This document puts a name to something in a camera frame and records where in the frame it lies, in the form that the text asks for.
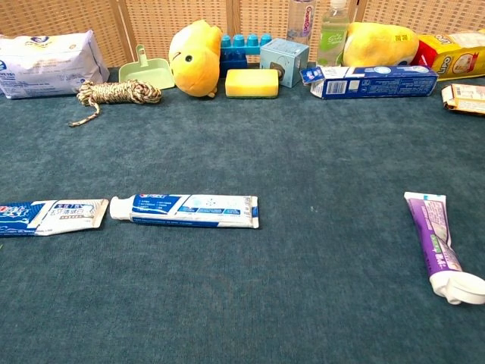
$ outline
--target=toothpaste tube cap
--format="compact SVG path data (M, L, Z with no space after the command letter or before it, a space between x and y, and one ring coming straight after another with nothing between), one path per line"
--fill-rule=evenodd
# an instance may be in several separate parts
M444 296L452 305L458 305L461 302L483 305L485 281L476 275L456 271L449 277Z
M109 215L115 220L130 220L133 199L119 199L113 197L110 202Z

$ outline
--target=green bottle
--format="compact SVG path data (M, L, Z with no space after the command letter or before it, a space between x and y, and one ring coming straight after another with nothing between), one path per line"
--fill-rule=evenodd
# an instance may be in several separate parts
M322 19L317 55L320 66L341 66L343 63L343 48L350 23L346 3L346 0L330 0L330 9Z

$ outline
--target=toothpaste tube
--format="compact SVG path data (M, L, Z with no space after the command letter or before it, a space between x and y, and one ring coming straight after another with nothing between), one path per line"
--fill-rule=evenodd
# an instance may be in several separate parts
M99 228L107 199L60 199L0 204L0 237L48 236Z
M258 228L258 197L226 195L145 195L111 199L110 215L139 224L206 228Z
M433 292L448 303L485 303L485 281L465 273L452 249L446 213L446 196L406 192L412 217L421 240Z

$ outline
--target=white cap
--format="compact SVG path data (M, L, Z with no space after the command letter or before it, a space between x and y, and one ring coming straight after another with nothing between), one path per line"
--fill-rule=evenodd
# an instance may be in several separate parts
M473 305L485 304L485 281L482 278L464 271L447 271L446 273L446 283L440 279L440 273L436 274L437 279L434 279L433 276L430 278L436 294L445 297L452 305L459 305L462 302Z
M130 220L130 212L133 207L133 197L129 199L118 199L117 196L111 199L109 215L115 220Z
M347 0L330 0L330 6L334 9L344 9L347 6Z

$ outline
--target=clear bottle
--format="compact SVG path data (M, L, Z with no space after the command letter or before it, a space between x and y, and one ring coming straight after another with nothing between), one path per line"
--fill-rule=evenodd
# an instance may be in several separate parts
M343 63L343 48L350 23L346 3L346 0L330 0L330 9L323 16L317 55L320 66L341 66Z
M289 0L286 40L308 44L316 0Z

